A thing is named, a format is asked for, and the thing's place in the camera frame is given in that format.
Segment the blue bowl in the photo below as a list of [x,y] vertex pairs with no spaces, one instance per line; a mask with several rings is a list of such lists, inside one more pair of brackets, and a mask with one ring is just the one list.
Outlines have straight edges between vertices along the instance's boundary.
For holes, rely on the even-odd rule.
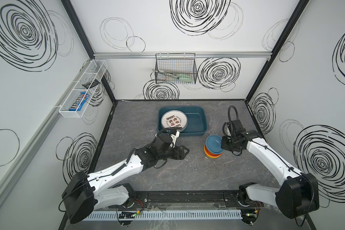
[[212,154],[219,155],[223,153],[223,149],[221,148],[222,137],[218,135],[210,135],[206,139],[206,148]]

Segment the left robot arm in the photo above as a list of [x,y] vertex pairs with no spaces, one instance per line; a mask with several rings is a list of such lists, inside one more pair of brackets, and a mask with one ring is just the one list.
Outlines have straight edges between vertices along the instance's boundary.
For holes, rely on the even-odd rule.
[[120,182],[149,168],[158,169],[160,160],[183,160],[189,149],[175,144],[180,131],[179,127],[164,128],[151,143],[133,148],[125,160],[98,172],[76,173],[61,196],[70,224],[84,220],[97,209],[133,205],[136,200],[134,189],[130,184]]

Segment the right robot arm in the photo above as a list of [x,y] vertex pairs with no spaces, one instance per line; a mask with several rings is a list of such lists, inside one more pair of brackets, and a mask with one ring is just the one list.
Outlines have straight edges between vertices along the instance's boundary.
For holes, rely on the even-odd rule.
[[278,208],[294,219],[320,207],[318,181],[287,162],[255,130],[245,130],[239,120],[224,123],[221,148],[240,156],[243,150],[253,154],[276,178],[280,188],[247,183],[239,187],[238,201],[249,206],[258,201]]

